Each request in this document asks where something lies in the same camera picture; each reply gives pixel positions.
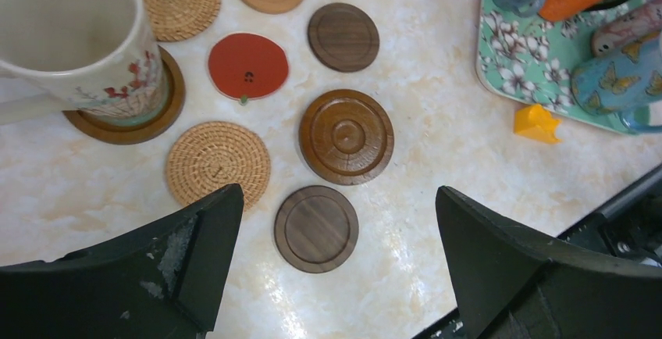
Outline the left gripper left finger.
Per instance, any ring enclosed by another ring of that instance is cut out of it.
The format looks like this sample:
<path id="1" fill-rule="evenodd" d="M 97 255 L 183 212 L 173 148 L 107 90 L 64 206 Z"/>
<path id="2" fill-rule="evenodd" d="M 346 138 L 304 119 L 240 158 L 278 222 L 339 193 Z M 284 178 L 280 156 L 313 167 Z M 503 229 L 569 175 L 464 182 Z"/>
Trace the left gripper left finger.
<path id="1" fill-rule="evenodd" d="M 244 193 L 229 184 L 52 262 L 1 269 L 4 338 L 203 338 L 215 329 Z"/>

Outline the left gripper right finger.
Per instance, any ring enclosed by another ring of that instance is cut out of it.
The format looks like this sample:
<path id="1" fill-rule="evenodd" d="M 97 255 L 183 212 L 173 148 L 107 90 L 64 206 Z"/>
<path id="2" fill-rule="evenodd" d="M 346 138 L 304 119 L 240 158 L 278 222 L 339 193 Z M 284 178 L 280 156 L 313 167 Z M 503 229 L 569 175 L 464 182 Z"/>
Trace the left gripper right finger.
<path id="1" fill-rule="evenodd" d="M 436 217 L 469 337 L 660 337 L 660 268 L 569 244 L 448 186 Z"/>

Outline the cork coaster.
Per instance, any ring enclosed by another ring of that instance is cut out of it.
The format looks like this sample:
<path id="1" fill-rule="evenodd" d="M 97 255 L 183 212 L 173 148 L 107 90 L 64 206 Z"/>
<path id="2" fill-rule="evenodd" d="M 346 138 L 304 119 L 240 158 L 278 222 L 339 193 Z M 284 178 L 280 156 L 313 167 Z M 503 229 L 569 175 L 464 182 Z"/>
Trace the cork coaster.
<path id="1" fill-rule="evenodd" d="M 244 209 L 265 193 L 271 159 L 262 139 L 235 123 L 210 121 L 185 131 L 167 155 L 165 177 L 175 200 L 187 206 L 207 194 L 239 184 Z"/>

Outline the dark woven coaster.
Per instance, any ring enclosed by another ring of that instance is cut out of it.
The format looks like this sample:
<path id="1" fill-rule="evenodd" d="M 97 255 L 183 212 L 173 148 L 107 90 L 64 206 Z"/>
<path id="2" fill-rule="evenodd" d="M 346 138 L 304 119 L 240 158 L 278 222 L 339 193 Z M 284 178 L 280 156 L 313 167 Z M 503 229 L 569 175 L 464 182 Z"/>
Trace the dark woven coaster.
<path id="1" fill-rule="evenodd" d="M 279 207 L 274 240 L 281 256 L 305 273 L 327 273 L 345 263 L 358 243 L 354 206 L 339 191 L 303 187 Z"/>

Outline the medium brown round coaster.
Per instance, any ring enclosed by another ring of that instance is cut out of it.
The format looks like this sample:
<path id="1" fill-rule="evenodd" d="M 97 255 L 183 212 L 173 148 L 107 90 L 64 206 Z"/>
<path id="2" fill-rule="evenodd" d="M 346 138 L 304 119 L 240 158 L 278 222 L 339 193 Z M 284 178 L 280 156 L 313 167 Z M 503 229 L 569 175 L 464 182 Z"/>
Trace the medium brown round coaster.
<path id="1" fill-rule="evenodd" d="M 80 132 L 112 145 L 135 145 L 163 134 L 181 114 L 186 97 L 186 84 L 176 60 L 163 47 L 159 46 L 158 49 L 169 93 L 163 108 L 152 119 L 146 123 L 121 127 L 81 111 L 64 111 L 64 117 Z"/>

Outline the large brown wooden saucer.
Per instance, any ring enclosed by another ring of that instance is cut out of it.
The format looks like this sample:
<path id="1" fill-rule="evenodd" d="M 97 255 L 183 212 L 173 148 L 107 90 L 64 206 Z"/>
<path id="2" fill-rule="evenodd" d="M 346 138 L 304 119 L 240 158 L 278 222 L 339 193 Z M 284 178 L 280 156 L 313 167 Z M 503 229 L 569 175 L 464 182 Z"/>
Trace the large brown wooden saucer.
<path id="1" fill-rule="evenodd" d="M 384 108 L 351 89 L 318 96 L 299 126 L 305 162 L 322 179 L 351 186 L 377 178 L 393 155 L 395 133 Z"/>

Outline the red round coaster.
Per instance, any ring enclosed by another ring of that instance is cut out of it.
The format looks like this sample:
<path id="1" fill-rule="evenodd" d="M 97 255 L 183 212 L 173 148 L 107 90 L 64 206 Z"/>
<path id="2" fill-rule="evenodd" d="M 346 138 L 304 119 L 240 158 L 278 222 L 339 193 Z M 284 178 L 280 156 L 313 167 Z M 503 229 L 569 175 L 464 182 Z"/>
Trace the red round coaster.
<path id="1" fill-rule="evenodd" d="M 286 82 L 290 66 L 285 51 L 259 34 L 234 33 L 216 42 L 207 59 L 216 90 L 239 102 L 270 96 Z"/>

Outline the cream seashell mug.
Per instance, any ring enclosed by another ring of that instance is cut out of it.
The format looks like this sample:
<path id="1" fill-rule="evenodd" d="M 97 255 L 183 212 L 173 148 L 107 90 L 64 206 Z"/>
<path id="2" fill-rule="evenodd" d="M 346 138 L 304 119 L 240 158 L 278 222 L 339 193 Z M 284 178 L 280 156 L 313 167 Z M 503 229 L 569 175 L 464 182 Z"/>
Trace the cream seashell mug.
<path id="1" fill-rule="evenodd" d="M 1 75 L 38 89 L 1 104 L 4 124 L 78 110 L 132 127 L 169 97 L 143 0 L 1 0 Z"/>

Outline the dark walnut coaster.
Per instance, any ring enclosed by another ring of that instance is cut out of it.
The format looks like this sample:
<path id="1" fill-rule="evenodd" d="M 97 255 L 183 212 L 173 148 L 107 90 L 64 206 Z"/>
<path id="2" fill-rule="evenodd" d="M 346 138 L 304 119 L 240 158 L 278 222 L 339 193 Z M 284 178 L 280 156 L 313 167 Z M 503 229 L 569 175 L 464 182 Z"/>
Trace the dark walnut coaster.
<path id="1" fill-rule="evenodd" d="M 334 2 L 317 9 L 307 28 L 308 43 L 319 62 L 341 73 L 370 66 L 379 52 L 379 32 L 358 7 Z"/>

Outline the yellow interior cup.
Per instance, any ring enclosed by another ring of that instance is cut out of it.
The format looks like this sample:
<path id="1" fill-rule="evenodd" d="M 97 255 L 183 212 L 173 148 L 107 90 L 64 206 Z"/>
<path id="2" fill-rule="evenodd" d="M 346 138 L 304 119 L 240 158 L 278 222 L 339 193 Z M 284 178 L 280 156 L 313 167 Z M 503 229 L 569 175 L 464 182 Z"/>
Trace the yellow interior cup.
<path id="1" fill-rule="evenodd" d="M 635 111 L 661 100 L 661 32 L 579 64 L 571 73 L 570 89 L 588 114 L 615 114 L 630 131 L 660 133 L 660 125 L 637 121 Z"/>

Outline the yellow toy block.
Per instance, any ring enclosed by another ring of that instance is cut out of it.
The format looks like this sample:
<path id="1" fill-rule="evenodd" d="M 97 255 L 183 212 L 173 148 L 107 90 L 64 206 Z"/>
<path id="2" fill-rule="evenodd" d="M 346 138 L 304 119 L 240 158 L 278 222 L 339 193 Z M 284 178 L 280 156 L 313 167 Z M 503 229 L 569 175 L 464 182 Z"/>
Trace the yellow toy block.
<path id="1" fill-rule="evenodd" d="M 513 132 L 518 136 L 545 144 L 558 144 L 562 140 L 556 135 L 561 120 L 540 104 L 529 105 L 514 114 Z"/>

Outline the green patterned tray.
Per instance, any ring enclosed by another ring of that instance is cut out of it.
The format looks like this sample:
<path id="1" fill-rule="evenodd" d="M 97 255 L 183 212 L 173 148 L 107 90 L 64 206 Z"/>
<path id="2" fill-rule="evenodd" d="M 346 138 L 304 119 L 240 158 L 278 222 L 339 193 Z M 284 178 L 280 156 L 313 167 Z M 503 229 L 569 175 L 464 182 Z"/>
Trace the green patterned tray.
<path id="1" fill-rule="evenodd" d="M 615 114 L 595 116 L 585 112 L 575 102 L 570 84 L 575 67 L 600 57 L 594 56 L 590 48 L 593 33 L 646 2 L 629 0 L 612 9 L 581 12 L 550 22 L 539 12 L 521 18 L 498 8 L 493 0 L 482 0 L 476 61 L 479 79 L 487 89 L 510 99 L 538 103 L 556 114 L 604 129 L 643 134 L 624 127 Z M 658 125 L 650 120 L 650 108 L 660 103 L 637 109 L 635 119 Z"/>

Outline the maroon pink mug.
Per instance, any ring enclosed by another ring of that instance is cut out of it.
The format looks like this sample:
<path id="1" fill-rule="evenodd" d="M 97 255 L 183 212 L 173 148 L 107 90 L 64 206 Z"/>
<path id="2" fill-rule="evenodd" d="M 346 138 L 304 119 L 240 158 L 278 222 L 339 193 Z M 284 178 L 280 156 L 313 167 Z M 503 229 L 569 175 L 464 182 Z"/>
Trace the maroon pink mug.
<path id="1" fill-rule="evenodd" d="M 590 48 L 594 56 L 601 56 L 660 30 L 661 0 L 649 0 L 598 28 L 592 35 Z"/>

